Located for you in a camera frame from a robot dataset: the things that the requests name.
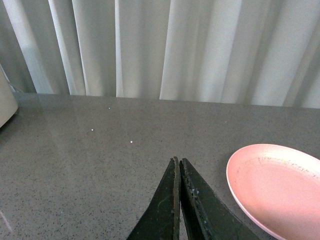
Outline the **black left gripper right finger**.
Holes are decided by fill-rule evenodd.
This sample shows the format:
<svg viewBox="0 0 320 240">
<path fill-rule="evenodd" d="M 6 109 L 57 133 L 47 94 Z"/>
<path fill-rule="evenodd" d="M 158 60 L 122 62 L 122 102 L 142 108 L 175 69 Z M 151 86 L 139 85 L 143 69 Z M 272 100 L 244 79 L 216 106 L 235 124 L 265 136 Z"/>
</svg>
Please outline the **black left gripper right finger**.
<svg viewBox="0 0 320 240">
<path fill-rule="evenodd" d="M 180 202 L 189 240 L 258 240 L 217 197 L 188 159 L 180 161 Z"/>
</svg>

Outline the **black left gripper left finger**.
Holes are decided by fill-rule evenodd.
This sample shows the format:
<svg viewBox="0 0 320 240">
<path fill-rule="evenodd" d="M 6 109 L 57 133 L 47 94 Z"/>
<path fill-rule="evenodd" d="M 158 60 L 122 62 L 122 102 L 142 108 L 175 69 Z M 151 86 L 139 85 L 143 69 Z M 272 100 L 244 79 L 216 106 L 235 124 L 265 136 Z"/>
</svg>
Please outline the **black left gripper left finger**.
<svg viewBox="0 0 320 240">
<path fill-rule="evenodd" d="M 181 171 L 177 157 L 170 159 L 151 202 L 129 240 L 178 240 L 180 237 Z"/>
</svg>

